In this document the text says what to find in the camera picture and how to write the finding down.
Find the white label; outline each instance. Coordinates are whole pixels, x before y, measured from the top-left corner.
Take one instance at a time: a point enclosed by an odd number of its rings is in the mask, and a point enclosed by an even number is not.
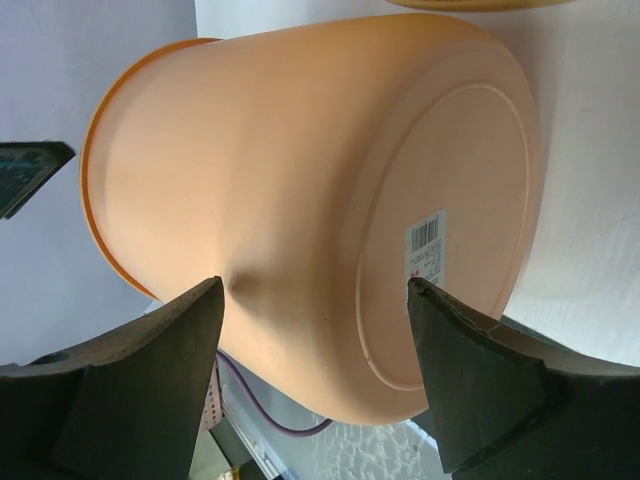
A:
[[[446,210],[440,210],[422,222],[407,228],[404,235],[405,280],[422,277],[444,288],[446,240]]]

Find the white wall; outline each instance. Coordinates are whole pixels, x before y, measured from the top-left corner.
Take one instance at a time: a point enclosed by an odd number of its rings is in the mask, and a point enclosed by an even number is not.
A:
[[[57,139],[80,151],[119,74],[194,36],[193,0],[0,0],[0,141]],[[76,158],[0,221],[0,365],[92,338],[149,304],[95,247],[77,168]]]

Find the orange rim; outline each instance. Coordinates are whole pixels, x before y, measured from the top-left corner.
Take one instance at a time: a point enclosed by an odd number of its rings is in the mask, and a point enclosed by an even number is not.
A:
[[[130,275],[129,272],[127,272],[122,267],[122,265],[118,263],[115,257],[111,254],[111,252],[107,248],[105,241],[100,235],[100,230],[93,216],[93,211],[91,209],[91,201],[89,200],[89,189],[87,186],[88,185],[87,177],[89,173],[89,158],[91,155],[91,145],[93,143],[93,137],[95,135],[96,128],[100,123],[102,114],[106,110],[111,99],[115,96],[115,94],[118,92],[120,87],[122,87],[122,85],[124,85],[127,82],[127,80],[129,80],[133,75],[135,75],[136,72],[138,72],[138,70],[140,70],[144,66],[148,65],[149,63],[153,62],[154,60],[168,53],[182,50],[183,48],[192,47],[194,45],[202,45],[205,43],[215,42],[216,40],[218,39],[194,38],[191,40],[184,40],[181,42],[172,43],[171,45],[164,46],[158,50],[155,50],[154,52],[151,52],[149,55],[147,55],[146,57],[143,57],[133,66],[131,66],[118,80],[116,80],[116,82],[113,84],[113,86],[109,89],[107,94],[104,96],[104,98],[100,102],[100,105],[98,106],[98,109],[96,110],[96,113],[93,115],[93,119],[91,120],[91,125],[89,126],[89,131],[87,132],[87,138],[84,143],[84,148],[82,149],[82,158],[80,159],[80,191],[82,193],[82,205],[84,208],[84,214],[87,220],[87,224],[89,225],[89,229],[91,230],[91,235],[93,236],[93,239],[95,240],[95,242],[98,244],[98,248],[100,248],[102,255],[107,259],[111,267],[116,272],[118,272],[118,274],[122,278],[124,278],[131,286],[133,286],[134,288],[136,288],[137,290],[139,290],[140,292],[144,293],[145,295],[151,298],[156,298],[156,296],[153,293],[151,293],[149,290],[147,290],[144,287],[144,285],[142,285],[135,278],[133,278],[133,276]]]

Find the white surface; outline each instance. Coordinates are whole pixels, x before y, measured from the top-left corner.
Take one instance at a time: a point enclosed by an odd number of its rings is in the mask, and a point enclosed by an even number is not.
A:
[[[196,0],[196,9],[199,34],[222,38],[410,11],[383,0]],[[640,366],[640,2],[460,17],[521,62],[548,148],[538,232],[506,313],[582,353]]]
[[[0,0],[0,141],[64,140],[79,151],[123,70],[195,35],[192,0]],[[76,158],[0,221],[0,365],[92,338],[149,304],[94,245],[77,168]]]

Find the purple cable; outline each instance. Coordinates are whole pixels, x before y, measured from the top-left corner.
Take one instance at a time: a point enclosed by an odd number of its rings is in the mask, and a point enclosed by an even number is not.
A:
[[[218,350],[217,357],[218,357],[219,360],[222,361],[222,363],[224,363],[227,367],[229,367],[229,370],[231,370],[231,373],[233,373],[233,375],[236,377],[238,382],[240,382],[240,386],[242,387],[242,389],[245,391],[245,393],[249,397],[249,400],[251,400],[251,403],[253,403],[253,406],[256,407],[258,412],[260,412],[260,415],[262,415],[262,417],[266,420],[266,422],[269,425],[271,425],[273,428],[278,430],[280,433],[284,433],[285,435],[289,435],[290,437],[297,437],[297,438],[311,437],[313,435],[316,435],[316,434],[322,432],[329,425],[331,425],[333,423],[333,420],[327,418],[327,419],[323,420],[322,422],[320,422],[315,427],[311,427],[311,428],[309,428],[307,430],[294,430],[292,428],[285,427],[284,425],[281,425],[280,423],[276,422],[271,417],[271,415],[269,415],[267,413],[267,411],[264,409],[264,407],[260,404],[260,401],[256,398],[255,394],[251,391],[251,387],[249,387],[249,384],[245,380],[244,376],[242,375],[240,370],[238,370],[238,367],[236,367],[233,364],[231,359],[220,350]]]

